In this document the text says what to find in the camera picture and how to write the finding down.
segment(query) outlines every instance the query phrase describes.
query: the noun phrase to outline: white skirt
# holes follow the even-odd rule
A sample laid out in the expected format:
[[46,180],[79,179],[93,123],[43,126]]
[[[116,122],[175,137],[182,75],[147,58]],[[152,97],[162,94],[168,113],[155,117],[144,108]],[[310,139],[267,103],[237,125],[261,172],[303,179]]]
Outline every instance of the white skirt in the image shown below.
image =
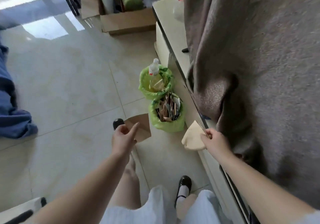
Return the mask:
[[162,186],[151,189],[146,204],[137,210],[128,210],[123,207],[106,209],[100,224],[220,224],[232,223],[223,214],[218,199],[210,190],[202,190],[194,204],[188,210],[184,220],[177,218],[174,204],[169,198],[167,190]]

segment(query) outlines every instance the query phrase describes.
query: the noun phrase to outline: blue cloth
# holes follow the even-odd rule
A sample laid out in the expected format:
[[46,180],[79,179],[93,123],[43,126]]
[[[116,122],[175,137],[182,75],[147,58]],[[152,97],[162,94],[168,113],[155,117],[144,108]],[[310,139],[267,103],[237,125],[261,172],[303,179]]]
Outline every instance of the blue cloth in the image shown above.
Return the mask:
[[18,139],[36,134],[31,114],[17,109],[15,87],[6,68],[8,48],[0,42],[0,136]]

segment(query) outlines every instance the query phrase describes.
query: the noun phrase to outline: storage box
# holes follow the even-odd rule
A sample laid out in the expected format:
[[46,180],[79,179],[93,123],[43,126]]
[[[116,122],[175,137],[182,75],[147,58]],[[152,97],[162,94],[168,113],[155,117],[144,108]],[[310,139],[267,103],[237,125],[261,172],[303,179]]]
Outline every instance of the storage box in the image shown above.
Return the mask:
[[100,15],[102,32],[110,35],[128,34],[156,29],[152,8],[106,14],[102,0],[81,0],[82,19]]

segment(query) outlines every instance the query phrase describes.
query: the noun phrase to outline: black mary jane shoe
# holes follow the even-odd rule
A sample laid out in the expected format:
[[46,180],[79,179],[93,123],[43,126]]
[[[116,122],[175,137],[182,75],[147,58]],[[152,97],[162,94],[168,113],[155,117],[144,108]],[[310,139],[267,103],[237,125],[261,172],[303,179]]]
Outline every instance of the black mary jane shoe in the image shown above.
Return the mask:
[[180,189],[180,187],[181,187],[182,185],[185,185],[185,186],[188,187],[188,189],[189,189],[189,194],[190,194],[190,192],[191,192],[191,186],[192,186],[191,178],[188,177],[187,175],[183,175],[183,176],[181,177],[181,179],[180,179],[180,181],[179,181],[178,191],[177,191],[177,198],[176,198],[176,200],[175,200],[175,202],[174,202],[174,208],[176,208],[177,200],[178,200],[179,197],[187,198],[187,196],[184,196],[184,195],[179,195],[179,196],[178,196],[178,194],[179,194],[179,189]]

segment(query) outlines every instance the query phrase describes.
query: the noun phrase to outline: leg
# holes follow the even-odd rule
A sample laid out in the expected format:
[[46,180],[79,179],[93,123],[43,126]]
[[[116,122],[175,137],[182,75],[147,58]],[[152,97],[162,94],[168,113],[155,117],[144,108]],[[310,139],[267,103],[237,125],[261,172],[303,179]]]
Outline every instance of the leg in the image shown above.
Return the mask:
[[122,206],[130,210],[141,207],[140,184],[132,154],[108,207]]
[[180,220],[183,220],[186,216],[188,210],[193,205],[193,203],[196,201],[197,196],[195,194],[190,194],[186,199],[183,201],[177,201],[177,216]]

